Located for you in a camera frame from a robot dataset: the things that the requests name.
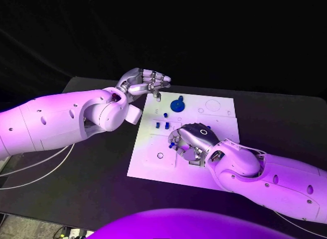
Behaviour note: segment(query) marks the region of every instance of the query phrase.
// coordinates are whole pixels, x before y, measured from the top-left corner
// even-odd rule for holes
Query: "white robotic arm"
[[[116,87],[44,96],[0,113],[0,159],[61,148],[96,133],[113,131],[123,120],[136,124],[141,110],[129,103],[146,93],[159,100],[169,87],[162,74],[132,69]]]
[[[178,147],[184,140],[190,148]],[[218,141],[201,124],[185,124],[168,136],[169,147],[188,161],[204,160],[220,188],[283,215],[327,224],[327,172],[230,140]]]

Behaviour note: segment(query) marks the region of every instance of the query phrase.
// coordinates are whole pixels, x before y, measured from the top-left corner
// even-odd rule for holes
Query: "black table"
[[[76,77],[63,92],[102,89],[115,83]],[[327,171],[327,104],[322,99],[181,86],[164,91],[233,98],[240,143]],[[143,103],[145,96],[133,105],[142,109]],[[126,177],[138,125],[123,122],[116,131],[92,136],[74,145],[66,162],[44,179],[0,191],[0,213],[97,230],[132,213],[190,208],[237,217],[298,238],[315,238],[237,194]],[[56,151],[25,153],[17,167],[31,165]],[[11,175],[4,187],[38,178],[66,153],[67,150],[44,164]],[[292,221],[327,235],[327,225]]]

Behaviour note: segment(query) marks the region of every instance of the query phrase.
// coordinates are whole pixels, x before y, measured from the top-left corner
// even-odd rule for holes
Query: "white board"
[[[172,112],[169,103],[182,96],[185,108]],[[161,92],[161,102],[146,97],[126,176],[221,190],[204,165],[190,165],[168,148],[168,135],[187,123],[210,126],[218,140],[239,143],[239,128],[231,98]]]

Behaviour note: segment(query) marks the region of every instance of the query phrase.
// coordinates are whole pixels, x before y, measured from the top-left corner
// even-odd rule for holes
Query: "small blue part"
[[[178,97],[169,104],[169,109],[172,112],[181,112],[184,110],[182,96]]]

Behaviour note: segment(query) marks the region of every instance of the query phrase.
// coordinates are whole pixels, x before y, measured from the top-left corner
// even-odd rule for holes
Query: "black curtain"
[[[0,0],[0,110],[60,93],[73,76],[116,80],[133,67],[175,85],[327,101],[327,14],[315,6],[290,17],[122,5]]]

